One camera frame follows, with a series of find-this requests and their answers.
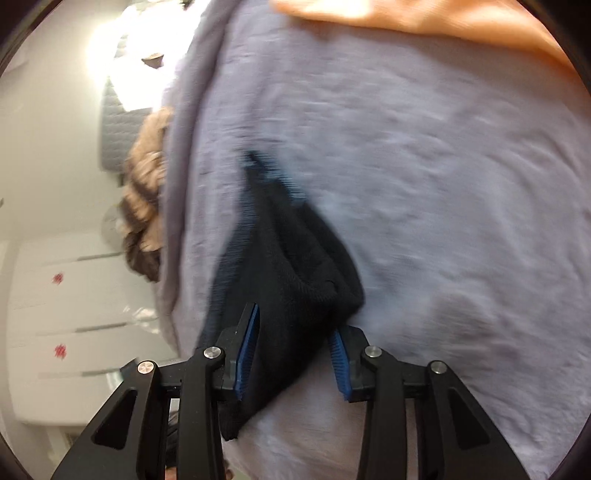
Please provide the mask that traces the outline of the black pants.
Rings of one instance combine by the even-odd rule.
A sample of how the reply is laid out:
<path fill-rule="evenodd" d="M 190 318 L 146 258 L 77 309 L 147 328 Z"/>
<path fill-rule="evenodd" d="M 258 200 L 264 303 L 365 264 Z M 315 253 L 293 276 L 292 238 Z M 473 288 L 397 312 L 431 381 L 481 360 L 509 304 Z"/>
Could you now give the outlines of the black pants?
<path fill-rule="evenodd" d="M 238 385 L 218 407 L 226 441 L 293 385 L 365 303 L 348 250 L 279 164 L 249 151 L 239 165 L 238 223 L 218 261 L 197 341 L 211 346 L 246 304 L 259 307 Z"/>

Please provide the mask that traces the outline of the white drawer cabinet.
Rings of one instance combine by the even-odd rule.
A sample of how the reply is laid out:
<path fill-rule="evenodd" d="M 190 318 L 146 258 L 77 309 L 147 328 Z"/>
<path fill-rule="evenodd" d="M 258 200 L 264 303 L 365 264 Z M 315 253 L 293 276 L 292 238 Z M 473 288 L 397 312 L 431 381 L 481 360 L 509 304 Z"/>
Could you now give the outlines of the white drawer cabinet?
<path fill-rule="evenodd" d="M 7 368 L 16 418 L 82 426 L 133 359 L 173 362 L 151 285 L 95 231 L 24 242 L 8 300 Z"/>

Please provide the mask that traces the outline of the brown striped pillow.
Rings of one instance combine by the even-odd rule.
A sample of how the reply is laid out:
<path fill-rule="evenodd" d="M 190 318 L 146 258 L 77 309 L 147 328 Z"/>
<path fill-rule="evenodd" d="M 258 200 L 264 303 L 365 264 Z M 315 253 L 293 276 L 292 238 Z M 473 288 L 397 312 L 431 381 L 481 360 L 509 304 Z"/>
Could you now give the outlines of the brown striped pillow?
<path fill-rule="evenodd" d="M 169 107 L 150 113 L 123 165 L 123 251 L 128 267 L 152 283 L 159 281 L 163 246 L 159 197 L 166 174 L 164 140 L 172 117 Z"/>

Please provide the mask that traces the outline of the pink embossed bedspread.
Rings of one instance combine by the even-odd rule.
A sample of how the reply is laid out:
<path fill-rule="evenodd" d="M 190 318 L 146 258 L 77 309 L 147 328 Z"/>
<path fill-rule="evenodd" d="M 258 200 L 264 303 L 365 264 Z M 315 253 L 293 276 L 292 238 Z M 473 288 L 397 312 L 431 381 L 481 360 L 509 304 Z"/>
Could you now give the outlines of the pink embossed bedspread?
<path fill-rule="evenodd" d="M 238 221 L 240 160 L 276 160 L 342 239 L 353 323 L 449 364 L 529 476 L 590 413 L 590 96 L 525 53 L 214 1 L 166 98 L 160 308 L 204 329 Z"/>

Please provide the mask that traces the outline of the grey quilted cushion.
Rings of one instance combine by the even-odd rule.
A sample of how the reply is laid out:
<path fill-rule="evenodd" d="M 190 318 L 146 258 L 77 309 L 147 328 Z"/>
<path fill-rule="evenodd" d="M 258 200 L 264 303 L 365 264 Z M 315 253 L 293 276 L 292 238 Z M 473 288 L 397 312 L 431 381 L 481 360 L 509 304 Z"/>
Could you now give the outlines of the grey quilted cushion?
<path fill-rule="evenodd" d="M 99 166 L 103 171 L 121 173 L 150 108 L 126 111 L 108 81 L 105 85 L 99 125 Z"/>

